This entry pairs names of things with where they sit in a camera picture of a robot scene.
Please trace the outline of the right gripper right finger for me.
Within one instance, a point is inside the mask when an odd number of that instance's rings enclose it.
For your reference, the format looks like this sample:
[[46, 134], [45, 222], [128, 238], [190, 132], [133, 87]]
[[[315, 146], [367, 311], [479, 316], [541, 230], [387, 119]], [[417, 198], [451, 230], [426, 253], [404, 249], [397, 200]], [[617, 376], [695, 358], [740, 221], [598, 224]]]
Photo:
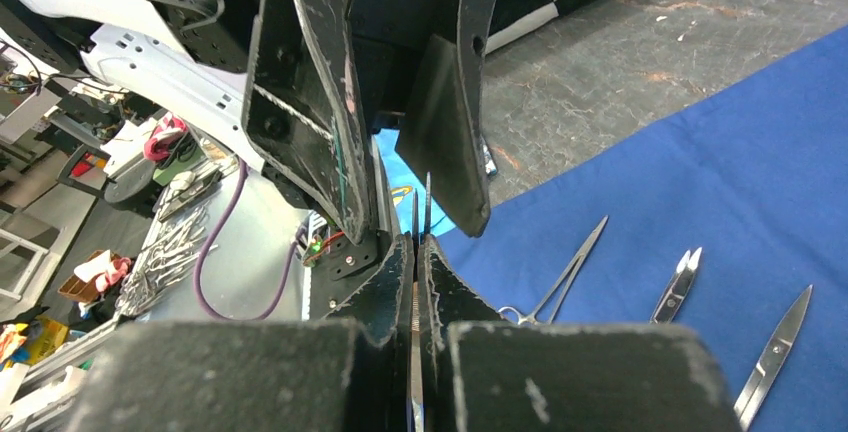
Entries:
[[428, 431], [735, 431], [720, 367], [691, 329], [522, 327], [425, 235], [419, 292]]

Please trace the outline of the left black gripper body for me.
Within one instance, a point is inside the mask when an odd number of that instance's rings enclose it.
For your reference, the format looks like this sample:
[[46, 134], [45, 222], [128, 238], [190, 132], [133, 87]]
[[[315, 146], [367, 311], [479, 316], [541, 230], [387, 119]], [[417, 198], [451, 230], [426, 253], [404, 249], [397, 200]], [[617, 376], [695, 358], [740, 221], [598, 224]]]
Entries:
[[[195, 61], [248, 75], [260, 0], [147, 0]], [[432, 0], [345, 0], [365, 131], [402, 125]]]

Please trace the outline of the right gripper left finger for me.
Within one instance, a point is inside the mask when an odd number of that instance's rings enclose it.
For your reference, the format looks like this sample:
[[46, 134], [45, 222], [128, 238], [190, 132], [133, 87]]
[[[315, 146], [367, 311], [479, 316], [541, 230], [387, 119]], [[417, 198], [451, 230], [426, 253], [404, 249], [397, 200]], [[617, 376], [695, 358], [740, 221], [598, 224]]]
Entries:
[[377, 271], [319, 320], [148, 322], [94, 360], [68, 431], [410, 431], [415, 255], [396, 237]]

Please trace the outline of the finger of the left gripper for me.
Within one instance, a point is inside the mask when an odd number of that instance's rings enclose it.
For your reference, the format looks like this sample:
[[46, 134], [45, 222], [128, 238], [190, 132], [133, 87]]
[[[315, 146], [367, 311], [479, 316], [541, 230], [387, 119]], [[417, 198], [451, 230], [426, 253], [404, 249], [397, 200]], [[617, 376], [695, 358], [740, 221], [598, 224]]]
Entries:
[[355, 243], [371, 228], [369, 154], [345, 0], [260, 0], [242, 125], [295, 207]]
[[480, 125], [482, 72], [496, 0], [432, 0], [429, 35], [397, 150], [469, 237], [491, 213]]

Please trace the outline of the curved steel tweezers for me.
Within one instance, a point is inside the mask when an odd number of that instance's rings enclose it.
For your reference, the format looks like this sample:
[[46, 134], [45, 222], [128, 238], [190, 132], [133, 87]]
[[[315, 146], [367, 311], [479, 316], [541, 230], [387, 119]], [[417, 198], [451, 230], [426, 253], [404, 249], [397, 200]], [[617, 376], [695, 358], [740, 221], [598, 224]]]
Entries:
[[412, 196], [412, 219], [411, 238], [413, 243], [413, 281], [412, 281], [412, 315], [411, 315], [411, 359], [410, 359], [410, 397], [416, 431], [427, 431], [423, 354], [421, 339], [421, 309], [419, 284], [421, 273], [419, 272], [419, 248], [424, 235], [431, 228], [431, 174], [426, 173], [424, 182], [423, 198], [419, 197], [419, 190], [413, 190]]

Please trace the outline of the steel ring-handled hemostat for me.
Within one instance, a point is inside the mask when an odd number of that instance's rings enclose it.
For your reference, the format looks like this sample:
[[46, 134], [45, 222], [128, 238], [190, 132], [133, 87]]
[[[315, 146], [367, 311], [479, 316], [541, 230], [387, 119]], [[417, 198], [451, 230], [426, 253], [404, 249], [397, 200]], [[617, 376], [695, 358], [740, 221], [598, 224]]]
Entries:
[[604, 215], [601, 218], [575, 254], [571, 257], [570, 261], [547, 291], [546, 295], [539, 300], [529, 313], [523, 313], [513, 306], [500, 307], [497, 310], [497, 313], [503, 318], [506, 318], [510, 314], [514, 315], [514, 323], [518, 326], [551, 325], [561, 310], [565, 298], [577, 275], [581, 271], [586, 259], [593, 251], [596, 243], [606, 228], [608, 221], [608, 215]]

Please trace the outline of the blue surgical drape cloth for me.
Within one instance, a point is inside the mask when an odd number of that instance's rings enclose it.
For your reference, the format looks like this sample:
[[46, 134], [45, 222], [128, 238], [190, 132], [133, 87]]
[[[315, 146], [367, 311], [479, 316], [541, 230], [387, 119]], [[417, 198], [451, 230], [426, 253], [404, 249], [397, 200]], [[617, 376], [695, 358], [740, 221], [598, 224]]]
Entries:
[[738, 394], [798, 296], [796, 342], [752, 427], [847, 427], [847, 32], [839, 29], [497, 206], [440, 244], [495, 307], [528, 311], [600, 220], [561, 323], [644, 322], [700, 249], [677, 320]]

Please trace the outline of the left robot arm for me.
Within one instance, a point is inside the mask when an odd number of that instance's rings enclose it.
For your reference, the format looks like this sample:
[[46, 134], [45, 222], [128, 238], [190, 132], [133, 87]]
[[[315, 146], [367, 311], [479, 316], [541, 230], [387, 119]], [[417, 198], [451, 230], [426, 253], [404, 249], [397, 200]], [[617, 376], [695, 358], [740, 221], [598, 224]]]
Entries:
[[401, 158], [477, 237], [490, 218], [479, 148], [495, 3], [1, 0], [1, 29], [57, 71], [180, 114], [355, 242], [381, 219], [372, 138], [395, 129]]

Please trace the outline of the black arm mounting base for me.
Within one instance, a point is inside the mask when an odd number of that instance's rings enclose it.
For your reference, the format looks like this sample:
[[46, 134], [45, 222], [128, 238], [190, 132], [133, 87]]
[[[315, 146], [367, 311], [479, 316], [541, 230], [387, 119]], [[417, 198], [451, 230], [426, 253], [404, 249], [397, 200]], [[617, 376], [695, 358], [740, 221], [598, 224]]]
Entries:
[[313, 265], [304, 270], [301, 318], [319, 319], [337, 309], [360, 287], [383, 261], [399, 230], [390, 184], [379, 146], [373, 140], [371, 153], [377, 187], [376, 230], [354, 244], [346, 236], [332, 239]]

